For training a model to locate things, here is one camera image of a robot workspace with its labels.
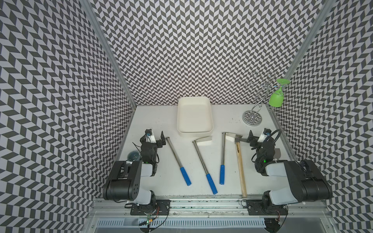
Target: red wire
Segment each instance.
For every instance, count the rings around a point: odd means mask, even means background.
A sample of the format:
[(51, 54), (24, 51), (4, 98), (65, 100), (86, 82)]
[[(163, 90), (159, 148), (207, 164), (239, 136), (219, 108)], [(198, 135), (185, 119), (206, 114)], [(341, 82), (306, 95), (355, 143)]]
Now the red wire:
[(158, 217), (158, 213), (159, 213), (159, 206), (158, 206), (158, 211), (157, 211), (157, 215), (156, 215), (156, 218)]
[(280, 215), (280, 212), (279, 212), (279, 211), (277, 211), (277, 213), (279, 214), (279, 216), (277, 217), (276, 221), (277, 221), (277, 222), (280, 222), (280, 217), (281, 217), (281, 215)]

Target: black mount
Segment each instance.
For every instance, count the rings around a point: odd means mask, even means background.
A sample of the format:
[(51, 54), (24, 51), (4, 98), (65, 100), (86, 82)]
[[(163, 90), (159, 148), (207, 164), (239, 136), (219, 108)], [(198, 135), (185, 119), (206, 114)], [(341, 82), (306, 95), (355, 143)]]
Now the black mount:
[(264, 192), (261, 200), (246, 200), (246, 208), (249, 215), (287, 215), (286, 205), (273, 205), (269, 197), (269, 191)]
[(168, 215), (170, 210), (171, 200), (156, 200), (154, 192), (151, 191), (150, 203), (147, 205), (132, 205), (131, 215), (147, 216), (148, 214), (157, 215), (157, 209), (159, 207), (158, 215)]
[(158, 148), (162, 148), (164, 145), (166, 145), (166, 139), (164, 138), (163, 131), (161, 132), (161, 139), (156, 140), (156, 144)]
[(249, 143), (251, 147), (254, 147), (252, 149), (255, 149), (255, 147), (258, 146), (258, 143), (259, 143), (258, 140), (259, 140), (259, 137), (254, 136), (253, 132), (250, 130), (249, 137), (247, 137), (246, 142)]
[(276, 233), (281, 228), (281, 225), (275, 218), (265, 218), (264, 224), (266, 225), (264, 229), (269, 233)]

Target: wooden handle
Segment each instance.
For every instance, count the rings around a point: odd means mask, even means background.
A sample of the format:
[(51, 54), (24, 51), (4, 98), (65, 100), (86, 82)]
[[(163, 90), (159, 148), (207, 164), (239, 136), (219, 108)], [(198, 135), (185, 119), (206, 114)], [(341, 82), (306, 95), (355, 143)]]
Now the wooden handle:
[(242, 197), (246, 198), (247, 197), (246, 183), (245, 183), (244, 167), (242, 165), (241, 148), (239, 146), (239, 142), (236, 142), (236, 148), (237, 148), (237, 161), (238, 161), (238, 170), (239, 170), (239, 180), (241, 182), (241, 192), (242, 192)]

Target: vent grille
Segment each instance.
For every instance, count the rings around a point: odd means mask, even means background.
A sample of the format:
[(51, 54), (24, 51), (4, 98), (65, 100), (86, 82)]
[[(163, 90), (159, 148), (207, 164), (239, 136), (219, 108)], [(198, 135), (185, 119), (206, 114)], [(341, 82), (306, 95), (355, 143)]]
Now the vent grille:
[[(100, 218), (97, 227), (101, 228), (123, 228), (139, 227), (139, 223), (146, 221), (146, 218)], [(157, 227), (164, 221), (164, 218), (156, 219), (150, 227)], [(163, 228), (264, 228), (263, 218), (177, 218), (167, 219), (160, 226)]]

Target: metal rod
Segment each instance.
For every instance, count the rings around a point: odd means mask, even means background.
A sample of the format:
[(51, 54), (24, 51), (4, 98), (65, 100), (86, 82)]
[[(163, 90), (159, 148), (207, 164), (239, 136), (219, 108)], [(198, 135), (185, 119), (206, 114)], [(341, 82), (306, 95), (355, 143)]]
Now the metal rod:
[(222, 142), (222, 165), (224, 165), (225, 158), (225, 132), (223, 132), (223, 142)]
[(324, 21), (326, 20), (326, 17), (330, 13), (330, 11), (333, 9), (334, 4), (336, 3), (336, 0), (328, 0), (325, 1), (324, 4), (321, 4), (321, 9), (316, 16), (316, 19), (311, 25), (310, 30), (306, 34), (300, 48), (298, 49), (297, 54), (293, 58), (292, 62), (290, 63), (290, 66), (288, 68), (288, 71), (286, 72), (284, 79), (291, 80), (294, 74), (296, 74), (296, 70), (301, 63), (304, 55), (306, 55), (307, 50), (310, 48), (312, 41), (317, 37), (317, 34), (323, 25)]
[(255, 82), (251, 82), (250, 84), (255, 84), (255, 85), (258, 85), (258, 86), (268, 86), (268, 85), (263, 85), (263, 84), (256, 84)]
[(106, 53), (107, 59), (109, 60), (113, 68), (113, 71), (116, 74), (116, 77), (122, 84), (122, 88), (126, 94), (127, 99), (129, 100), (132, 107), (136, 108), (136, 102), (131, 94), (131, 91), (128, 88), (126, 78), (120, 70), (120, 67), (122, 66), (119, 67), (119, 64), (114, 56), (113, 50), (109, 45), (109, 41), (106, 39), (105, 33), (97, 20), (96, 13), (94, 13), (94, 10), (92, 9), (91, 1), (80, 0), (79, 2), (86, 14), (88, 21), (91, 24), (93, 31), (95, 32), (95, 35), (97, 36), (98, 41), (101, 43), (102, 50)]
[(183, 166), (181, 165), (179, 157), (178, 157), (178, 155), (175, 152), (175, 149), (174, 149), (174, 147), (173, 147), (173, 145), (171, 143), (170, 137), (166, 137), (166, 140), (167, 140), (168, 144), (170, 145), (171, 151), (172, 151), (173, 155), (175, 156), (175, 159), (176, 159), (177, 163), (179, 164), (179, 167), (182, 168)]
[(207, 167), (206, 167), (205, 161), (203, 161), (203, 158), (202, 158), (201, 152), (200, 152), (200, 150), (198, 149), (197, 143), (196, 143), (195, 141), (193, 141), (193, 145), (194, 145), (194, 147), (195, 147), (195, 150), (197, 151), (198, 157), (200, 158), (200, 161), (201, 161), (201, 163), (202, 163), (202, 166), (203, 166), (203, 169), (205, 170), (206, 175), (209, 174), (209, 171), (207, 170)]

